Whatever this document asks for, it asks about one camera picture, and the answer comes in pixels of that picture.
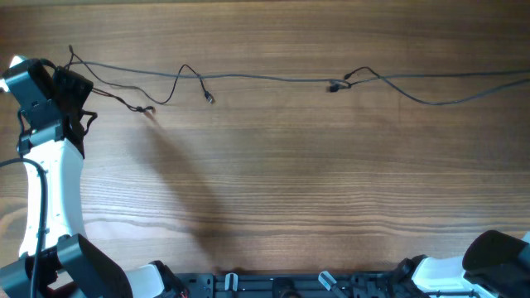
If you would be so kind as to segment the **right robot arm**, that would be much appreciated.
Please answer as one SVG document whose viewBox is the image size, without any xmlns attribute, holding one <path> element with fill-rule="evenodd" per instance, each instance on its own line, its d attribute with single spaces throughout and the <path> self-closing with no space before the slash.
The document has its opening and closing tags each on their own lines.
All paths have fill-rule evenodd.
<svg viewBox="0 0 530 298">
<path fill-rule="evenodd" d="M 489 230 L 460 257 L 403 260 L 391 282 L 413 297 L 529 298 L 529 235 Z"/>
</svg>

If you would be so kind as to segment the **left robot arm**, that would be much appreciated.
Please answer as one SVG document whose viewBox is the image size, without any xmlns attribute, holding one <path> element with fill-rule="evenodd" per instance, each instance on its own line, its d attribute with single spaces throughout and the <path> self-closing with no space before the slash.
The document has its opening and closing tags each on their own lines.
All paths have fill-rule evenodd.
<svg viewBox="0 0 530 298">
<path fill-rule="evenodd" d="M 85 235 L 80 203 L 84 136 L 95 112 L 84 110 L 93 84 L 46 59 L 13 57 L 1 88 L 14 96 L 21 133 L 17 158 L 26 168 L 28 210 L 19 258 L 2 267 L 10 297 L 159 297 L 153 264 L 126 272 Z"/>
</svg>

